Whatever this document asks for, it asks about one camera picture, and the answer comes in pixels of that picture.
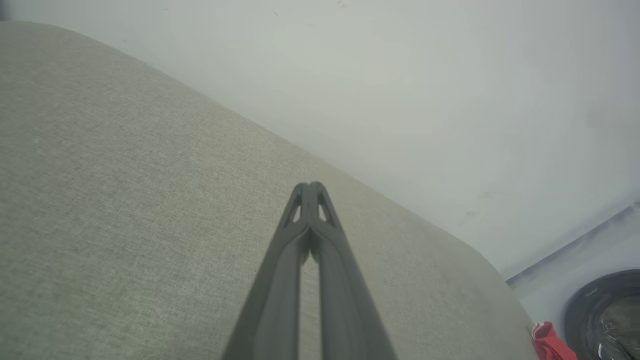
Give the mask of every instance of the red object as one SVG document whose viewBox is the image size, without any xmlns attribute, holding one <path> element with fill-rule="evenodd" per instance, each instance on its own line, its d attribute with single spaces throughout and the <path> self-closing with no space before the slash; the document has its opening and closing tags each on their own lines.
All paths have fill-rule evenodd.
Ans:
<svg viewBox="0 0 640 360">
<path fill-rule="evenodd" d="M 578 360 L 575 352 L 557 337 L 554 324 L 539 322 L 531 331 L 540 360 Z"/>
</svg>

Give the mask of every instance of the gray upholstery fabric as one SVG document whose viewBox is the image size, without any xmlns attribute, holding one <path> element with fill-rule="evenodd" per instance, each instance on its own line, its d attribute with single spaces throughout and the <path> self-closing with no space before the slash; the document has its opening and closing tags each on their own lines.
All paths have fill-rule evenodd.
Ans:
<svg viewBox="0 0 640 360">
<path fill-rule="evenodd" d="M 536 359 L 475 250 L 77 33 L 0 24 L 0 358 L 216 359 L 293 186 L 332 196 L 400 359 Z M 319 359 L 317 266 L 301 358 Z"/>
</svg>

